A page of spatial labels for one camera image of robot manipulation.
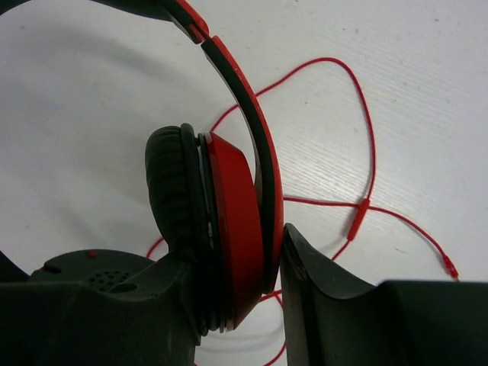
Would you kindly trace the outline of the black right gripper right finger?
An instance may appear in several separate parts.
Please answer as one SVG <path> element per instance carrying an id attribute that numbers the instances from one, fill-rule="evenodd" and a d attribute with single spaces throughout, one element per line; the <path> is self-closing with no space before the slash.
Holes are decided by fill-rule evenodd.
<path id="1" fill-rule="evenodd" d="M 290 365 L 485 365 L 487 285 L 354 276 L 284 228 L 281 286 Z"/>

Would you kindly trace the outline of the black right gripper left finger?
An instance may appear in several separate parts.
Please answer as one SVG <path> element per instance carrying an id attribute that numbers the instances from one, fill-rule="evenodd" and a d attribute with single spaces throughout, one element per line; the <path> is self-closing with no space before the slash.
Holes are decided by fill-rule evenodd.
<path id="1" fill-rule="evenodd" d="M 27 274 L 1 259 L 3 365 L 191 365 L 201 333 L 194 269 L 77 251 Z"/>

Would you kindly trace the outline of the red black headphones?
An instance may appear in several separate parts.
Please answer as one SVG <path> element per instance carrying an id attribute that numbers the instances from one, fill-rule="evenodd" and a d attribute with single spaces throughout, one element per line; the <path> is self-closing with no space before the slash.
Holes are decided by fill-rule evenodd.
<path id="1" fill-rule="evenodd" d="M 169 248 L 196 264 L 202 329 L 234 330 L 273 291 L 284 233 L 278 157 L 255 92 L 223 41 L 186 1 L 110 1 L 108 6 L 170 21 L 199 45 L 231 91 L 255 156 L 190 124 L 147 140 L 146 183 L 156 225 Z"/>

